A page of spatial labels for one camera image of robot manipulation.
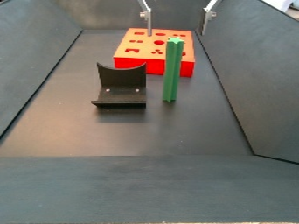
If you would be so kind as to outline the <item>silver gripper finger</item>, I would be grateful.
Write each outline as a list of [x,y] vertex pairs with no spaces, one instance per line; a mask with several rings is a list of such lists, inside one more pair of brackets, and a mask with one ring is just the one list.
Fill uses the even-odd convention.
[[145,0],[137,0],[137,2],[143,9],[143,11],[140,12],[140,17],[147,22],[147,35],[152,36],[152,9],[149,8]]
[[203,19],[200,23],[200,35],[205,34],[208,22],[216,17],[216,7],[221,0],[209,0],[208,5],[203,8]]

